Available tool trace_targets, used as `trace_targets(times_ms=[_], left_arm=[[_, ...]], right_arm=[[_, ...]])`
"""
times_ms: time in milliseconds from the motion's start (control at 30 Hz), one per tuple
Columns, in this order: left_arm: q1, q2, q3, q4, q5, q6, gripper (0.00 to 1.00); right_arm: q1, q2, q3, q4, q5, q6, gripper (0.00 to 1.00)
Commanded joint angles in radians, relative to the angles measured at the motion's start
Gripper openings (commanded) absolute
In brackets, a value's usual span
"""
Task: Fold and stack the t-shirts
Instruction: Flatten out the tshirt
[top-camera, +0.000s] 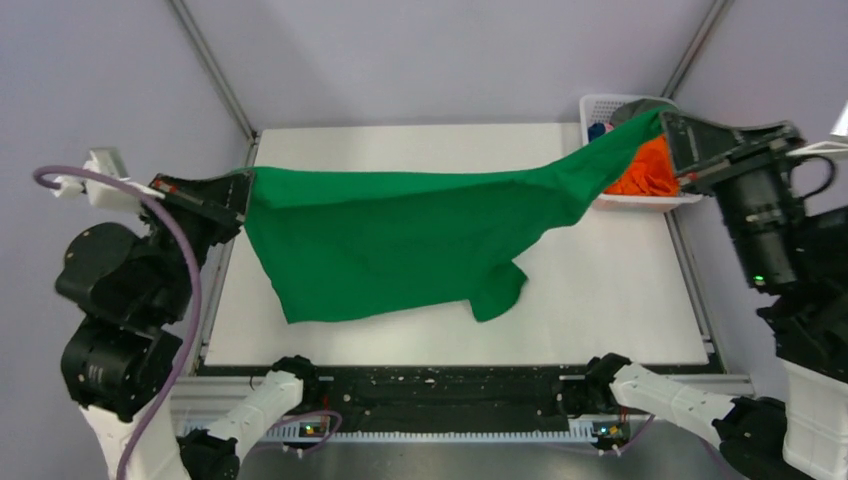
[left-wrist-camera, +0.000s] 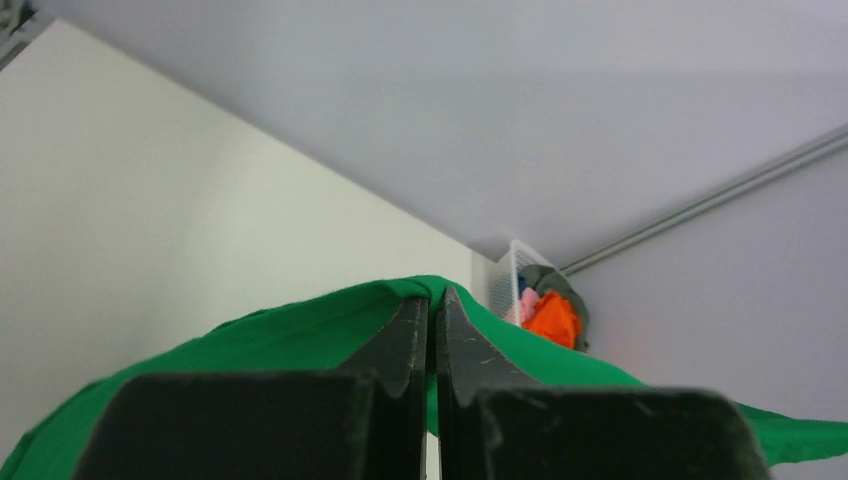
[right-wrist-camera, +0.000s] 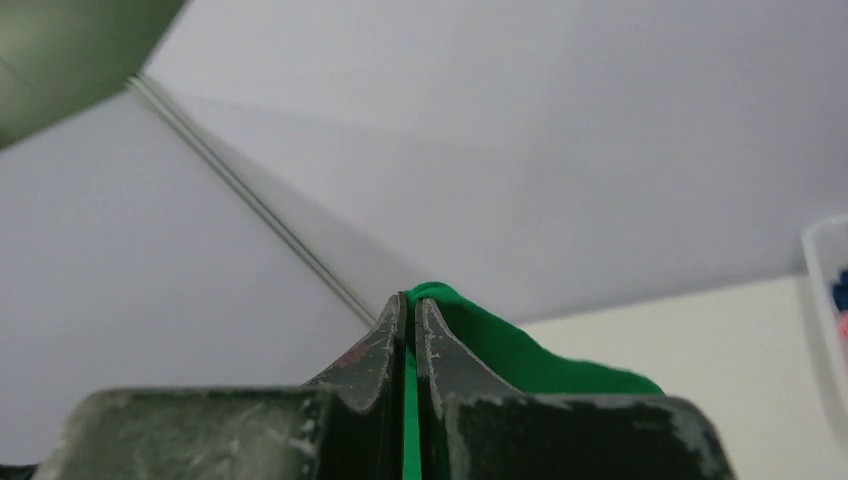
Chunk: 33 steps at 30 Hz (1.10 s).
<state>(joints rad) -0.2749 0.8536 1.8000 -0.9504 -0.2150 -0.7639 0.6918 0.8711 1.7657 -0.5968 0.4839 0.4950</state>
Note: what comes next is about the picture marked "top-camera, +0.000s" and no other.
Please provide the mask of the green t-shirt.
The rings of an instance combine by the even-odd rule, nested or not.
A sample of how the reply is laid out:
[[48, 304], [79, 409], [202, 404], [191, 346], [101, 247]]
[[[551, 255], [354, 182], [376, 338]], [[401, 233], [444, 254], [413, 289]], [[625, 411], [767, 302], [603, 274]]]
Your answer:
[[576, 225], [659, 138], [655, 108], [546, 165], [486, 173], [261, 166], [245, 222], [289, 323], [467, 302], [490, 321], [519, 300], [519, 255]]

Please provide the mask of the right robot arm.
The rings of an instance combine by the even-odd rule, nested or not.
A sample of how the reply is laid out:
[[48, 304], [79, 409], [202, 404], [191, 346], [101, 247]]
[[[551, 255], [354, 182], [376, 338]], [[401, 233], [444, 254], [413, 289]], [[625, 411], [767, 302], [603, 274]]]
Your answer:
[[847, 156], [847, 120], [808, 143], [790, 122], [731, 127], [679, 111], [659, 116], [687, 193], [713, 196], [748, 285], [774, 297], [758, 310], [788, 378], [784, 401], [732, 397], [674, 381], [617, 354], [589, 363], [586, 397], [600, 412], [651, 414], [717, 448], [749, 479], [847, 475], [847, 211], [809, 215], [793, 170]]

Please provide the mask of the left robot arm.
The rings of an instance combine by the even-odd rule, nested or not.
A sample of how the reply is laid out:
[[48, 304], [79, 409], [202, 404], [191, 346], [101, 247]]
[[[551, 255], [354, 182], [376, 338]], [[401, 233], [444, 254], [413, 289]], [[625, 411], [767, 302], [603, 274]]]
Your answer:
[[91, 204], [138, 216], [147, 232], [106, 222], [68, 246], [56, 292], [83, 320], [60, 369], [94, 430], [113, 479], [232, 479], [283, 416], [308, 413], [321, 393], [302, 356], [275, 362], [262, 383], [211, 424], [181, 435], [169, 401], [202, 314], [200, 270], [209, 250], [245, 221], [255, 176], [207, 180], [158, 175], [139, 185], [76, 167], [43, 167], [36, 181], [77, 188]]

